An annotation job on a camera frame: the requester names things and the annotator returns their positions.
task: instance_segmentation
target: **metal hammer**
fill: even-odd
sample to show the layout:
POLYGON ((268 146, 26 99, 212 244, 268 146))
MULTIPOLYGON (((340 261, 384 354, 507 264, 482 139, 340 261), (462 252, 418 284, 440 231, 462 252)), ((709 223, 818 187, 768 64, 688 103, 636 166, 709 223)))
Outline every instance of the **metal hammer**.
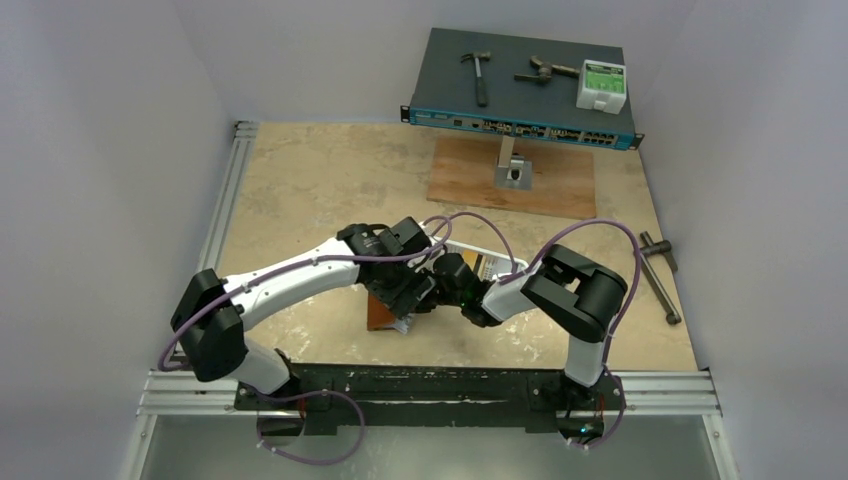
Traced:
POLYGON ((671 242, 661 240, 658 243, 654 243, 648 232, 640 233, 639 238, 645 244, 644 247, 639 249, 639 255, 642 256, 642 272, 648 277, 648 283, 651 284, 651 288, 657 294, 657 298, 665 309, 665 321, 669 325, 677 325, 683 321, 680 317, 680 312, 677 311, 677 307, 674 306, 674 302, 671 301, 671 297, 665 291, 665 287, 660 283, 660 278, 657 276, 657 272, 654 271, 654 267, 648 262, 648 257, 651 255, 662 254, 668 262, 668 267, 671 268, 672 273, 676 272, 677 262, 671 256, 671 242))
POLYGON ((471 52, 460 57, 460 63, 474 59, 474 71, 477 73, 477 83, 474 92, 477 95, 477 106, 485 107, 489 104, 489 95, 486 93, 486 82, 483 80, 483 72, 480 70, 480 60, 489 61, 492 52, 471 52))

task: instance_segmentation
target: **box with green label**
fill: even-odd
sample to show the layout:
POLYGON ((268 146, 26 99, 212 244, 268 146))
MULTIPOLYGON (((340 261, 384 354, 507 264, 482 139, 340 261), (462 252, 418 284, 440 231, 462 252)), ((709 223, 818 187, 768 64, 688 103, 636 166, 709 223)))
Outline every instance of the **box with green label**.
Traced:
POLYGON ((577 108, 618 114, 627 100, 624 65, 584 60, 577 88, 577 108))

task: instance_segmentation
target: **gray wall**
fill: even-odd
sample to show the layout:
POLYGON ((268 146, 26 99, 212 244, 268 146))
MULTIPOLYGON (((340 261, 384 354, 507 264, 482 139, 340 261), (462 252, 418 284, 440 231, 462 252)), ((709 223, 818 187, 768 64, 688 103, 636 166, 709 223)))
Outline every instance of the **gray wall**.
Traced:
POLYGON ((167 0, 2 0, 0 65, 0 478, 114 478, 231 125, 167 0))
POLYGON ((337 122, 398 121, 434 26, 623 46, 638 111, 695 0, 175 3, 229 113, 337 122))
POLYGON ((848 5, 698 2, 642 155, 744 478, 845 478, 848 5))

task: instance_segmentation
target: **table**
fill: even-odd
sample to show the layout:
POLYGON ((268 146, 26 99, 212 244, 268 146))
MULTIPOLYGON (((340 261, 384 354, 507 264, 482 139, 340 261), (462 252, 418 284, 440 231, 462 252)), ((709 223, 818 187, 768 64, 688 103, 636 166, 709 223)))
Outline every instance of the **table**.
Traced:
MULTIPOLYGON (((311 249, 349 223, 423 220, 462 207, 425 200, 437 135, 479 135, 405 125, 263 124, 223 251, 219 273, 267 266, 311 249)), ((662 238, 636 152, 594 149, 598 216, 662 238)), ((497 223, 516 255, 530 259, 573 221, 474 209, 497 223)), ((454 239, 501 251, 497 237, 471 219, 456 222, 454 239)), ((588 227, 568 237, 570 248, 629 280, 633 257, 624 236, 588 227)), ((667 266, 660 279, 679 303, 667 266)), ((295 361, 397 365, 562 367, 567 335, 539 311, 498 328, 480 329, 457 310, 416 318, 408 335, 367 332, 362 287, 327 292, 266 320, 249 333, 295 361)), ((613 342, 615 370, 696 369, 685 321, 665 322, 647 283, 640 284, 613 342)))

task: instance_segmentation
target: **wooden plank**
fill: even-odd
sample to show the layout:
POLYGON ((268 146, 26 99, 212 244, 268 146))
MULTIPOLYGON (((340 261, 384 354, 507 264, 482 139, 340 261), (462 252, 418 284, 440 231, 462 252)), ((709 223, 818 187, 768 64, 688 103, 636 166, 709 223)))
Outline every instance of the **wooden plank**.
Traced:
POLYGON ((495 187, 499 148, 499 141, 440 137, 427 200, 580 220, 597 215, 591 153, 519 140, 516 152, 533 162, 527 191, 495 187))

